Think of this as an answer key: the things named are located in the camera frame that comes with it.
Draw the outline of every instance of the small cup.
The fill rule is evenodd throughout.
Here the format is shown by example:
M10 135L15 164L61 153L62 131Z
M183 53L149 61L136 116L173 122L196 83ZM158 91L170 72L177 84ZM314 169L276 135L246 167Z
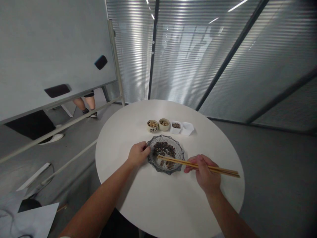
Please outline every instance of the small cup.
M193 124L189 122L183 122L182 126L183 126L183 129L181 131L182 135L189 136L194 131Z
M167 126L162 125L161 122L167 122ZM159 120L159 129L161 131L168 131L170 125L171 124L170 124L169 120L167 120L165 118L162 118Z
M178 123L179 125L180 125L180 128L174 128L173 127L173 124L174 123ZM172 121L171 122L171 129L169 130L169 132L170 133L172 133L172 134L179 134L179 132L181 131L181 129L182 129L182 124L180 123L180 122L178 122L178 121Z
M157 126L156 126L156 127L150 127L150 126L148 125L149 122L155 122ZM154 133L154 132L158 131L158 129L159 129L159 124L158 124L158 122L157 122L156 120L149 120L149 121L146 123L146 129L148 130L148 132Z

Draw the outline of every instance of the sneaker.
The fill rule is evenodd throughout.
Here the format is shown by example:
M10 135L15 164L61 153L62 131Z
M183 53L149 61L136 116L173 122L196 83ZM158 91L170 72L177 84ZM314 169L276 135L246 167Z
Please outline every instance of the sneaker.
M90 116L91 118L95 118L95 119L97 119L97 112L95 112L95 113L93 113L93 114L91 114L91 116Z
M60 139L62 139L64 137L64 134L56 134L52 137L52 139L48 142L45 142L45 143L39 143L39 145L45 145L45 144L48 144L48 143L52 143L52 142L55 142L55 141L58 141Z
M89 110L86 108L84 111L83 111L83 114L87 114L89 112Z

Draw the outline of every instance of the forearm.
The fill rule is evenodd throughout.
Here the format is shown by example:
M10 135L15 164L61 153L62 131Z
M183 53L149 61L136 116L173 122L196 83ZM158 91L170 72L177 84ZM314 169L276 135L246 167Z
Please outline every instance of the forearm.
M86 201L60 234L71 238L96 237L107 223L133 165L125 162Z
M257 237L252 229L233 209L220 190L216 194L207 195L207 199L222 233L226 238Z

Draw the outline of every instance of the white round table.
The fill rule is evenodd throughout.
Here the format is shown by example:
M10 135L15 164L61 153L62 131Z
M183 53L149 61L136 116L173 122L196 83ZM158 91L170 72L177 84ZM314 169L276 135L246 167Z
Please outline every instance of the white round table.
M190 122L190 136L170 132L150 133L146 123L159 121ZM239 212L244 198L244 174L239 157L225 134L199 112L170 101L145 100L132 103L113 114L103 126L96 146L96 167L103 183L127 159L130 148L157 135L171 136L185 150L185 159L204 154L220 167L237 170L240 179L221 175L221 190ZM141 230L159 237L210 238L221 232L195 173L172 175L157 172L148 162L131 176L117 209Z

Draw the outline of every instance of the glass plate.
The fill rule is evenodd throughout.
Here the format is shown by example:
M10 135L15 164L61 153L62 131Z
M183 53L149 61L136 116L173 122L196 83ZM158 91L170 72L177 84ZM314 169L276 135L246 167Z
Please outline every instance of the glass plate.
M172 137L160 135L160 136L155 136L152 138L152 140L148 141L148 146L151 147L151 153L148 156L148 162L156 169L156 171L163 172L168 175L171 175L172 173L176 171L180 171L182 168L181 164L174 163L174 165L170 169L166 166L166 161L163 161L163 166L160 165L162 160L158 159L157 156L154 155L154 145L157 142L167 142L169 145L175 148L175 159L185 160L184 150L181 148L179 143L176 140L174 140Z

